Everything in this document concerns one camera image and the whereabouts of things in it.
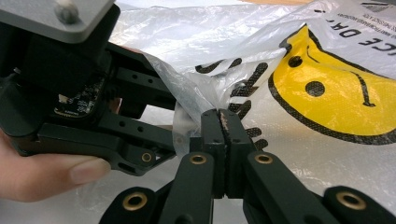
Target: screw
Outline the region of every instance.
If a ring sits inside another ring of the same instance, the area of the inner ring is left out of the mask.
[[[55,15],[64,24],[73,24],[78,21],[78,8],[72,0],[57,0]]]

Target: plastic bag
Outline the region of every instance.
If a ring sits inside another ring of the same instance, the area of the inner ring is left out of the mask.
[[[113,40],[145,53],[197,127],[229,108],[315,193],[349,186],[396,214],[394,15],[352,0],[154,7],[123,12]]]

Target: fingernail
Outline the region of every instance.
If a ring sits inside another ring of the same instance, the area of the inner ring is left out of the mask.
[[[107,175],[111,170],[110,164],[103,159],[84,161],[70,169],[69,174],[73,183],[87,184]]]

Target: yellow smiley face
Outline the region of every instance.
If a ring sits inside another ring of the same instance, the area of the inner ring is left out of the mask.
[[[304,26],[269,78],[274,98],[307,127],[348,142],[396,142],[396,81],[321,49]]]

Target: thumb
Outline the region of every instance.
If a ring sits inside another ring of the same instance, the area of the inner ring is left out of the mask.
[[[15,150],[3,152],[0,153],[0,198],[39,201],[97,180],[109,171],[107,161],[91,156],[21,157]]]

